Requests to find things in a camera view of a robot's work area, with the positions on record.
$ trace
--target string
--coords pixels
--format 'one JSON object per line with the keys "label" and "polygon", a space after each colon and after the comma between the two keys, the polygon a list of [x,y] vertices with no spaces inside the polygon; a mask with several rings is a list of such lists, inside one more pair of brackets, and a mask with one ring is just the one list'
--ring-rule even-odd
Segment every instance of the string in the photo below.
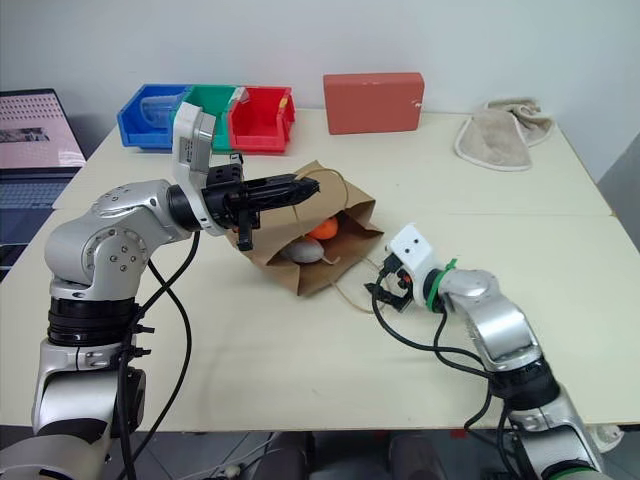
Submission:
{"label": "string", "polygon": [[[299,173],[296,176],[296,180],[300,180],[304,177],[308,177],[309,175],[311,175],[312,173],[319,173],[319,172],[329,172],[329,173],[333,173],[334,175],[336,175],[340,181],[342,182],[342,186],[344,187],[344,206],[342,207],[342,210],[346,210],[347,207],[349,206],[349,186],[347,185],[347,181],[344,179],[344,177],[342,176],[342,174],[337,171],[334,170],[333,168],[314,168],[312,170],[309,170],[307,172],[302,172]],[[296,218],[296,224],[298,225],[298,231],[300,233],[300,238],[304,238],[306,236],[306,233],[304,231],[304,228],[302,227],[302,221],[300,220],[300,216],[298,215],[298,209],[296,208],[295,205],[291,205],[291,208],[293,209],[293,215]],[[376,269],[376,271],[379,271],[380,268],[373,263],[370,259],[368,259],[367,257],[361,258],[361,261],[364,260],[367,263],[369,263],[370,265],[373,266],[373,268]],[[338,263],[340,261],[340,257],[335,258],[334,260],[329,260],[326,257],[322,257],[322,261],[329,264],[329,265],[335,265],[336,263]],[[390,290],[391,288],[389,287],[389,280],[387,278],[385,278],[385,282],[387,284],[387,288]],[[344,290],[342,290],[342,288],[340,288],[340,286],[338,285],[338,283],[335,280],[329,280],[329,283],[331,284],[331,286],[333,288],[335,288],[337,290],[337,292],[340,294],[340,296],[349,304],[351,305],[353,308],[355,308],[356,310],[362,312],[362,313],[367,313],[369,315],[373,315],[373,310],[371,310],[370,308],[365,308],[365,307],[361,307],[360,305],[358,305],[356,302],[354,302],[353,300],[351,300],[349,298],[349,296],[344,292]]]}
{"label": "string", "polygon": [[[373,261],[371,261],[371,259],[369,259],[368,257],[361,257],[360,261],[364,261],[364,262],[368,263],[369,265],[371,265],[375,269],[376,272],[379,272],[381,270],[381,268],[378,265],[376,265]],[[389,285],[389,278],[388,277],[384,277],[384,282],[387,284],[387,290],[391,290],[391,286]],[[342,288],[340,288],[340,286],[338,285],[338,282],[336,282],[335,280],[329,280],[329,283],[331,283],[331,286],[338,291],[340,296],[342,298],[344,298],[345,301],[349,305],[351,305],[353,308],[355,308],[356,310],[358,310],[358,311],[360,311],[362,313],[368,313],[369,315],[373,315],[375,313],[370,308],[361,307],[356,302],[351,300],[349,298],[349,296],[346,293],[344,293],[344,290],[342,290]],[[386,306],[386,303],[383,303],[382,306],[380,307],[380,310],[384,310],[385,306]]]}
{"label": "string", "polygon": [[[312,170],[309,170],[308,172],[299,173],[295,179],[301,180],[304,177],[308,177],[312,173],[318,173],[318,172],[330,172],[338,176],[338,178],[342,182],[342,186],[344,187],[344,206],[342,207],[342,210],[346,210],[347,207],[349,206],[349,187],[347,185],[347,181],[344,179],[344,177],[339,171],[334,170],[333,168],[314,168]],[[300,220],[300,216],[298,215],[298,209],[296,208],[295,205],[291,205],[291,208],[293,208],[293,214],[296,217],[296,223],[298,225],[298,230],[300,232],[300,238],[304,238],[306,233],[304,231],[304,228],[302,228],[302,221]]]}

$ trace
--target black cable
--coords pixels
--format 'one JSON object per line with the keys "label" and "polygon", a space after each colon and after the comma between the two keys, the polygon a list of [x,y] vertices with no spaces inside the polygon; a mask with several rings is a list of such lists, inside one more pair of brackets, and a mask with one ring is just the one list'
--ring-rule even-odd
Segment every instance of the black cable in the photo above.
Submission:
{"label": "black cable", "polygon": [[131,438],[129,437],[129,405],[127,399],[127,368],[129,349],[131,347],[131,331],[128,331],[122,342],[120,364],[118,365],[118,385],[116,404],[118,409],[118,427],[120,429],[120,450],[124,470],[129,480],[137,480],[135,465],[131,455]]}
{"label": "black cable", "polygon": [[145,304],[142,307],[140,307],[140,309],[138,310],[138,314],[135,317],[135,322],[138,322],[144,316],[144,314],[147,313],[147,311],[152,307],[152,305],[156,303],[158,298],[160,298],[163,293],[169,290],[169,288],[171,288],[171,286],[176,282],[176,280],[180,278],[180,276],[185,272],[185,270],[189,267],[189,265],[191,265],[191,262],[193,261],[193,258],[196,256],[196,252],[198,251],[199,243],[200,243],[200,232],[195,232],[193,234],[193,242],[191,242],[191,250],[189,250],[189,254],[187,255],[187,258],[184,260],[184,262],[182,262],[182,265],[180,265],[180,268],[176,270],[176,273],[171,275],[169,280],[167,280],[164,285],[162,285],[158,290],[156,290],[156,292],[153,295],[151,295],[151,297],[149,297],[149,300],[147,300]]}
{"label": "black cable", "polygon": [[[469,352],[468,350],[464,350],[464,349],[458,349],[458,348],[449,348],[449,347],[441,347],[439,345],[439,341],[440,341],[440,337],[442,335],[442,332],[444,331],[444,327],[447,324],[447,319],[448,319],[448,315],[447,315],[447,311],[445,310],[442,314],[442,320],[440,321],[440,325],[438,325],[438,329],[436,330],[435,336],[433,338],[433,345],[422,345],[422,344],[418,344],[413,342],[412,340],[409,340],[405,337],[403,337],[402,335],[400,335],[398,332],[396,332],[395,330],[393,330],[391,328],[391,326],[389,326],[389,324],[384,320],[384,318],[382,317],[382,314],[380,313],[380,310],[378,309],[377,306],[377,301],[378,301],[378,292],[379,289],[381,288],[382,285],[382,280],[384,279],[386,272],[383,270],[380,275],[378,276],[378,279],[376,280],[376,286],[373,290],[372,293],[372,307],[373,307],[373,311],[376,315],[376,318],[378,319],[378,323],[380,323],[380,325],[382,326],[382,328],[384,328],[389,334],[391,334],[392,337],[394,337],[396,340],[402,342],[405,345],[408,345],[409,347],[412,348],[416,348],[418,350],[423,350],[423,351],[428,351],[428,352],[433,352],[435,353],[436,357],[438,358],[438,360],[440,360],[440,362],[442,362],[444,365],[454,368],[456,370],[460,370],[462,372],[466,372],[466,373],[471,373],[473,375],[477,375],[477,376],[481,376],[487,379],[487,382],[491,381],[491,374],[487,373],[486,371],[482,371],[482,370],[477,370],[475,368],[472,367],[467,367],[466,365],[461,365],[459,363],[456,363],[452,360],[449,360],[447,358],[445,358],[442,353],[459,353],[462,355],[465,355],[469,358],[472,358],[473,360],[476,360],[478,363],[480,363],[482,365],[482,361],[480,360],[480,357],[478,357],[477,355],[473,354],[472,352]],[[468,419],[465,423],[464,423],[464,430],[469,433],[469,435],[471,435],[472,437],[476,438],[477,440],[480,440],[481,442],[484,442],[488,445],[491,445],[494,448],[498,448],[498,443],[495,441],[492,441],[491,439],[485,437],[484,435],[478,433],[478,432],[474,432],[473,430],[471,430],[471,426],[473,424],[475,424],[476,422],[478,422],[482,417],[484,417],[487,413],[487,411],[489,410],[489,407],[491,406],[491,399],[493,398],[493,396],[491,395],[491,389],[489,384],[487,384],[487,394],[485,396],[485,400],[484,403],[482,404],[482,407],[480,408],[480,410],[473,415],[470,419]],[[510,456],[514,456],[513,452],[511,452],[510,450],[507,450],[504,448],[504,445],[502,447],[503,453],[505,455],[510,455]]]}
{"label": "black cable", "polygon": [[[131,453],[131,442],[128,435],[128,429],[123,430],[121,428],[121,432],[123,433],[123,435],[121,435],[120,437],[120,442],[121,442],[121,448],[122,448],[122,458],[123,458],[123,461],[125,461],[125,468],[120,472],[120,474],[117,477],[117,480],[123,480],[125,476],[129,480],[136,478],[135,467],[133,465],[133,462],[135,462],[136,459],[140,456],[140,453],[142,453],[142,450],[144,450],[147,444],[151,441],[151,438],[153,437],[153,435],[156,433],[156,431],[160,427],[160,424],[162,423],[165,416],[169,412],[169,409],[173,405],[173,402],[175,401],[176,397],[178,396],[178,392],[182,387],[182,383],[184,382],[184,378],[186,376],[187,369],[189,367],[189,361],[191,359],[191,349],[193,344],[192,335],[191,335],[191,324],[189,322],[189,316],[187,315],[187,311],[185,310],[184,305],[182,305],[182,302],[180,301],[180,299],[175,295],[173,290],[171,290],[171,285],[175,283],[176,280],[178,280],[178,278],[180,278],[180,276],[185,272],[185,270],[189,267],[189,265],[193,261],[193,258],[195,257],[196,252],[198,250],[199,241],[200,241],[200,232],[195,232],[193,234],[193,242],[191,243],[191,249],[189,250],[187,258],[185,258],[184,262],[182,262],[182,265],[180,265],[180,268],[176,270],[176,272],[171,276],[171,278],[168,281],[164,280],[162,275],[160,275],[160,272],[158,272],[158,270],[156,269],[153,262],[149,260],[149,263],[148,263],[149,270],[151,271],[151,273],[153,273],[153,275],[156,277],[156,279],[160,283],[160,288],[156,290],[156,292],[149,298],[149,300],[147,300],[145,304],[140,308],[140,310],[138,311],[137,315],[134,318],[131,328],[133,329],[135,327],[135,324],[144,316],[144,314],[151,308],[151,306],[158,300],[158,298],[160,298],[160,296],[163,293],[167,292],[169,297],[173,300],[173,303],[175,303],[176,307],[180,311],[180,315],[182,316],[182,321],[185,327],[185,334],[187,337],[186,338],[187,346],[185,351],[185,358],[182,363],[182,369],[180,370],[180,375],[178,376],[176,385],[173,388],[173,392],[171,392],[171,395],[169,396],[169,399],[167,400],[167,403],[165,404],[164,408],[160,412],[160,415],[158,415],[158,418],[154,422],[149,432],[147,432],[147,435],[143,439],[142,443],[138,446],[135,453],[133,454]],[[131,346],[131,333],[127,335],[127,339],[128,339],[128,342],[126,344],[125,342],[123,342],[123,348],[126,348],[126,351],[129,351],[129,348]],[[126,421],[126,418],[127,418],[125,416],[123,419],[122,415],[120,414],[120,412],[122,411],[122,407],[120,406],[120,397],[123,397],[123,401],[124,401],[123,405],[126,407],[126,401],[125,401],[126,400],[125,398],[126,397],[126,362],[124,363],[125,363],[124,373],[121,373],[122,361],[121,361],[121,365],[118,368],[117,398],[118,398],[118,418],[119,418],[118,423],[120,425],[122,425],[122,422]],[[128,458],[131,459],[130,467],[127,466]]]}
{"label": "black cable", "polygon": [[[402,335],[400,335],[398,332],[396,332],[393,328],[391,328],[391,326],[385,321],[385,319],[382,317],[382,314],[380,313],[380,309],[378,308],[378,294],[380,292],[380,289],[382,288],[382,280],[385,277],[385,272],[384,270],[380,273],[380,275],[378,275],[378,279],[376,280],[375,286],[373,288],[373,292],[371,293],[371,308],[373,309],[373,313],[376,316],[376,319],[378,320],[378,323],[380,324],[380,326],[382,328],[384,328],[384,330],[391,335],[393,338],[395,338],[396,340],[398,340],[400,343],[403,343],[405,345],[407,345],[408,347],[411,348],[415,348],[416,350],[422,350],[425,352],[438,352],[438,353],[457,353],[459,355],[465,355],[469,358],[472,358],[473,360],[475,360],[476,362],[480,363],[482,365],[482,360],[480,360],[480,357],[478,355],[476,355],[475,353],[472,353],[468,350],[465,350],[463,348],[455,348],[455,347],[440,347],[440,346],[434,346],[434,345],[424,345],[421,343],[416,343],[412,340],[409,340],[408,338],[403,337]],[[478,370],[475,368],[471,368],[471,367],[465,367],[464,365],[462,365],[461,367],[464,367],[465,372],[467,373],[472,373],[473,375],[478,375],[480,377],[484,377],[489,379],[490,375],[482,370]]]}
{"label": "black cable", "polygon": [[520,475],[518,475],[518,472],[516,472],[515,468],[513,468],[513,465],[511,465],[511,462],[507,457],[507,451],[504,448],[504,426],[505,426],[505,423],[507,422],[508,416],[509,416],[509,409],[505,404],[502,406],[502,412],[500,413],[500,420],[498,421],[498,431],[497,431],[498,454],[500,455],[500,460],[502,460],[502,463],[504,463],[504,466],[509,472],[509,475],[511,475],[512,479],[520,480],[521,477]]}
{"label": "black cable", "polygon": [[460,370],[461,372],[466,372],[466,373],[471,373],[472,375],[478,375],[480,377],[484,377],[487,380],[491,380],[491,375],[484,371],[484,370],[478,370],[477,368],[472,368],[472,367],[467,367],[466,365],[462,365],[460,363],[456,363],[454,361],[449,360],[448,358],[445,358],[442,355],[442,351],[440,349],[440,346],[438,345],[438,342],[440,341],[440,335],[442,335],[442,331],[444,330],[444,326],[447,324],[447,319],[449,318],[449,315],[447,314],[447,311],[445,310],[442,313],[442,320],[440,320],[440,325],[438,325],[438,329],[436,330],[436,334],[433,337],[433,348],[434,348],[434,352],[436,354],[436,357],[438,358],[438,360],[440,360],[442,363],[444,363],[446,366],[454,368],[456,370]]}

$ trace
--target brown paper bag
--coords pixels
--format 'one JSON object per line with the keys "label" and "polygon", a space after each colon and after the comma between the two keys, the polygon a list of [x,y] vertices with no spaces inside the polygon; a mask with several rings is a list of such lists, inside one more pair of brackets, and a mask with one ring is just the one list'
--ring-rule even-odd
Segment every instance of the brown paper bag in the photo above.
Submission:
{"label": "brown paper bag", "polygon": [[[318,162],[305,165],[297,174],[324,168]],[[321,241],[325,257],[340,260],[335,265],[325,262],[299,265],[279,254],[283,247],[300,236],[293,208],[262,212],[261,227],[253,232],[253,250],[243,252],[255,265],[297,295],[310,295],[340,278],[350,267],[364,258],[383,232],[369,222],[376,201],[362,190],[346,182],[349,201],[345,208],[345,189],[332,172],[310,175],[320,182],[320,192],[296,208],[302,230],[307,233],[337,215],[338,234]],[[235,246],[237,239],[229,233],[227,239]]]}

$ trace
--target green storage bin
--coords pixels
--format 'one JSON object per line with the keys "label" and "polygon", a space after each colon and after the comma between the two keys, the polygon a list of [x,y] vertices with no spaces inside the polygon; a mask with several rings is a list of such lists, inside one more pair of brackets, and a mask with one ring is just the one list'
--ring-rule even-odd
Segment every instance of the green storage bin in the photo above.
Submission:
{"label": "green storage bin", "polygon": [[193,85],[182,99],[196,107],[202,107],[204,113],[216,116],[216,133],[213,137],[214,152],[231,151],[229,137],[229,110],[231,97],[236,91],[233,85]]}

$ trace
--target towel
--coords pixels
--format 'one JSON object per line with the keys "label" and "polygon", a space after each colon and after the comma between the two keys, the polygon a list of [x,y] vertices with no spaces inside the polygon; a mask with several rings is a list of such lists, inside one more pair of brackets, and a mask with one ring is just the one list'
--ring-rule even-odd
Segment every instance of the towel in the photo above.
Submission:
{"label": "towel", "polygon": [[494,100],[464,123],[454,149],[459,157],[481,167],[528,170],[528,147],[544,141],[553,126],[553,119],[542,115],[531,98]]}

